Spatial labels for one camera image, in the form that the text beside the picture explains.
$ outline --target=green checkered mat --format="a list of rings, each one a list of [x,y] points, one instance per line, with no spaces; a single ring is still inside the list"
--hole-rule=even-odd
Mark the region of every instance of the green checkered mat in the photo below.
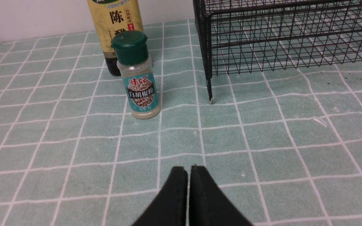
[[[214,77],[209,105],[193,21],[145,32],[144,121],[95,32],[0,43],[0,224],[128,225],[198,164],[257,226],[362,225],[362,62]]]

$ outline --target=vinegar bottle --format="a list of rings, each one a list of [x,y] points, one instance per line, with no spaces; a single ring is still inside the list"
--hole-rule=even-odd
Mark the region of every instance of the vinegar bottle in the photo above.
[[[138,0],[87,0],[109,72],[121,76],[112,39],[127,30],[143,30]]]

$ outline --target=white wall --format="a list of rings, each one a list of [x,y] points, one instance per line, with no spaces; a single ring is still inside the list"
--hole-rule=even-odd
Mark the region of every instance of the white wall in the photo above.
[[[139,6],[144,24],[194,17],[192,0],[139,0]],[[86,0],[0,0],[0,41],[89,30]]]

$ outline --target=spice bottle label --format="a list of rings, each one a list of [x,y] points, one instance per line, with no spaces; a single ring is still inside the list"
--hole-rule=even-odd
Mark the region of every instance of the spice bottle label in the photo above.
[[[148,112],[158,105],[155,78],[152,73],[131,76],[123,79],[131,109]]]

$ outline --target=black wire basket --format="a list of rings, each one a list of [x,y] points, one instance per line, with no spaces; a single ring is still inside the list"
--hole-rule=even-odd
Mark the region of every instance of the black wire basket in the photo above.
[[[209,100],[215,75],[362,60],[362,0],[193,0]]]

